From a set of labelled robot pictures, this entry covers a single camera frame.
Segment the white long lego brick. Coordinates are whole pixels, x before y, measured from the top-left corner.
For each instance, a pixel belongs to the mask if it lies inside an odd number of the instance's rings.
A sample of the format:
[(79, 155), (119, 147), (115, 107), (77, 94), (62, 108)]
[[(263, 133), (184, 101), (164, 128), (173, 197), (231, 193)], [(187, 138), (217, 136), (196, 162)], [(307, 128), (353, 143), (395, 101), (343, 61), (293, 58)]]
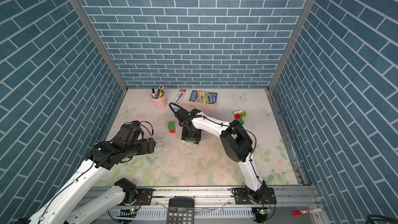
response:
[(243, 112), (243, 110), (233, 111), (233, 115), (235, 115), (235, 114), (240, 114), (240, 113), (242, 113), (242, 112)]

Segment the green long lego brick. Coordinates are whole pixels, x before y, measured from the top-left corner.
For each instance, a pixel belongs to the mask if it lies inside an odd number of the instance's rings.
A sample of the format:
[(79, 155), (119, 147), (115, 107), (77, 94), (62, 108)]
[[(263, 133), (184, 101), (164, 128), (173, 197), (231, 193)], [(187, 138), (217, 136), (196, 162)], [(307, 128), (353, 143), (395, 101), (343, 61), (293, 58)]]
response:
[(185, 140), (185, 142), (199, 145), (199, 141), (195, 141), (195, 140)]

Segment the green lego brick back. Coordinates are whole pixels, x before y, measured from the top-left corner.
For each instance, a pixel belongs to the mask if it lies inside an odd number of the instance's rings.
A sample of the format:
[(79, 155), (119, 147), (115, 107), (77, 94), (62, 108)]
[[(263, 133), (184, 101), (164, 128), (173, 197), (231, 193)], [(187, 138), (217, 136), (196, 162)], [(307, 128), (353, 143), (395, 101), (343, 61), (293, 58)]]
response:
[(240, 123), (241, 125), (243, 125), (243, 124), (244, 124), (244, 120), (243, 120), (243, 118), (238, 118), (238, 119), (237, 119), (237, 121), (239, 121), (239, 123)]

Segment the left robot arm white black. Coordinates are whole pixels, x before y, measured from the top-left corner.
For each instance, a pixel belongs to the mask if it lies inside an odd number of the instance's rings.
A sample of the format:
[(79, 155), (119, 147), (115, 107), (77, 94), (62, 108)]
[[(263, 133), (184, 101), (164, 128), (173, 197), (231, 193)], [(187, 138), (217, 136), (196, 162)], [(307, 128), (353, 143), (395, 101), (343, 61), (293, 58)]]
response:
[(126, 178), (116, 181), (109, 190), (84, 206), (77, 207), (77, 204), (113, 167), (130, 161), (134, 156), (154, 152), (155, 141), (152, 137), (144, 137), (145, 129), (140, 121), (127, 122), (110, 141), (95, 144), (55, 196), (31, 217), (21, 218), (17, 223), (90, 224), (116, 205), (140, 207), (142, 197), (136, 185)]

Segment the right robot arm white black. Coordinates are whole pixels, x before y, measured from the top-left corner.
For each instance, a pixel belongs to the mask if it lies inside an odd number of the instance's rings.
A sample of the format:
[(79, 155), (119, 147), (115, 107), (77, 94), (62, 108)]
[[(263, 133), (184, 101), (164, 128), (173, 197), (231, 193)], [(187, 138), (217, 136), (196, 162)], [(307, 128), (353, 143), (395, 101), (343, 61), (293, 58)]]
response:
[(205, 131), (221, 140), (227, 156), (238, 166), (244, 176), (246, 192), (244, 197), (254, 204), (276, 205), (274, 190), (266, 185), (259, 175), (253, 158), (253, 152), (257, 141), (252, 140), (251, 132), (244, 129), (238, 120), (225, 122), (205, 115), (198, 109), (187, 111), (186, 109), (169, 104), (171, 111), (182, 127), (181, 139), (186, 142), (198, 144), (201, 140), (201, 132)]

